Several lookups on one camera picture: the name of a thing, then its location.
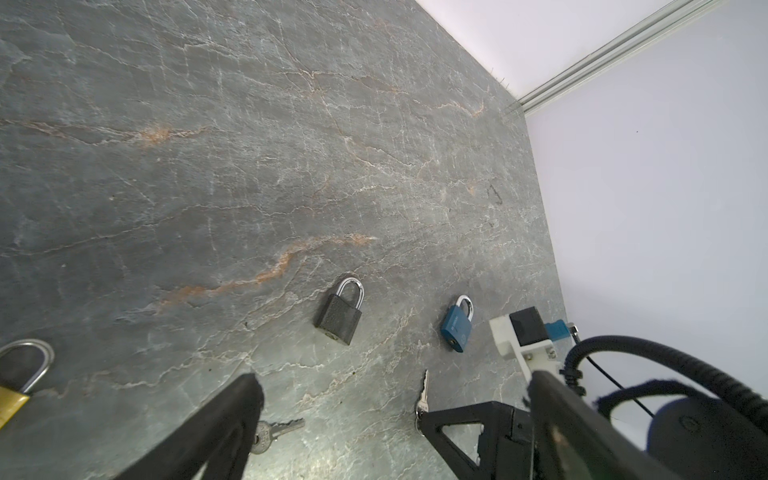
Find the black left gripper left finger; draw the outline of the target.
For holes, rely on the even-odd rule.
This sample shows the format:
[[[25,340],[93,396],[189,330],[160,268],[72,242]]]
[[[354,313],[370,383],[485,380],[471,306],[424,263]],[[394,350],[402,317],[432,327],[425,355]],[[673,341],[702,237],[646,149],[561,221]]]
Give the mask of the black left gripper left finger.
[[[256,376],[243,374],[118,477],[240,479],[263,407]]]

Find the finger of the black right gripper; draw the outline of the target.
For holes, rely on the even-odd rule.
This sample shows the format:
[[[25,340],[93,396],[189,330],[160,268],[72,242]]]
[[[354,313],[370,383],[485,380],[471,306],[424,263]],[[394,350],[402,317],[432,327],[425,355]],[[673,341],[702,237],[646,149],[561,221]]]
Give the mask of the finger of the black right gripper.
[[[419,412],[417,427],[459,479],[532,479],[530,414],[496,401]]]

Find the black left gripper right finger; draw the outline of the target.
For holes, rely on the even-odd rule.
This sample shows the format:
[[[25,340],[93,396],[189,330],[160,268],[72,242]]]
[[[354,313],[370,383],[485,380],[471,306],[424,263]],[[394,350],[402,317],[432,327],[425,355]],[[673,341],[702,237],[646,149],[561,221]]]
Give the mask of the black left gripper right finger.
[[[545,479],[676,479],[554,375],[528,386],[539,468]]]

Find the dark grey padlock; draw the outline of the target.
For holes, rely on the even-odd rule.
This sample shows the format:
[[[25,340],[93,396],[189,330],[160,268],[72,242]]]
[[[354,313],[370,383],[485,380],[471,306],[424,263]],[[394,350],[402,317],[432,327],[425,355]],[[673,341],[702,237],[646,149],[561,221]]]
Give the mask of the dark grey padlock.
[[[342,297],[348,285],[354,285],[357,288],[356,299],[352,302]],[[364,298],[365,289],[360,279],[354,275],[347,275],[340,280],[336,291],[329,295],[315,322],[315,327],[329,338],[349,346],[362,315],[361,307]]]

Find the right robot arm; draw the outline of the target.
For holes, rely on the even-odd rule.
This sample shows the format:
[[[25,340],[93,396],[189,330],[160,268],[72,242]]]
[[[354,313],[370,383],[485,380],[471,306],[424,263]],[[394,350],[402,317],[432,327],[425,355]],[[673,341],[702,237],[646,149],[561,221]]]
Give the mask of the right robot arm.
[[[649,380],[584,402],[581,362],[625,353],[689,379]],[[670,396],[639,449],[610,421],[623,403]],[[764,479],[767,402],[722,370],[682,351],[629,336],[577,343],[558,376],[533,373],[528,408],[485,402],[416,410],[418,430],[459,479]]]

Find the silver key on table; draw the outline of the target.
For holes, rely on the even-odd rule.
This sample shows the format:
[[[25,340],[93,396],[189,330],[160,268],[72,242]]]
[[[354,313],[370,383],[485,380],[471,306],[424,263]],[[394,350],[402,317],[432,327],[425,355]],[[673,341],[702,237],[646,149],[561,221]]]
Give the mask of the silver key on table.
[[[306,424],[304,418],[294,419],[284,423],[269,423],[259,421],[256,428],[251,454],[265,453],[270,446],[281,436],[303,428]]]

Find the brass padlock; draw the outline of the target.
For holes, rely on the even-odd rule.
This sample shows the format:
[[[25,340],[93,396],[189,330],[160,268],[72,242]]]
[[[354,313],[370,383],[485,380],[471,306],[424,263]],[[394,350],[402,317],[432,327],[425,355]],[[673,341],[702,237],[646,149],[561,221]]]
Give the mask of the brass padlock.
[[[16,351],[36,350],[17,362],[1,365],[1,427],[31,399],[32,389],[49,372],[55,351],[46,341],[20,339],[1,347],[1,361]]]

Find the aluminium enclosure frame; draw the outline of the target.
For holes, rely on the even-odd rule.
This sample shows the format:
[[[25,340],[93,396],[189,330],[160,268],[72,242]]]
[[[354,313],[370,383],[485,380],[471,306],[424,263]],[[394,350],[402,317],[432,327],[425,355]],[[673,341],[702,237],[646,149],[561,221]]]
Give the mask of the aluminium enclosure frame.
[[[605,44],[524,95],[512,93],[505,115],[532,115],[642,50],[664,40],[722,6],[722,1],[658,1]]]

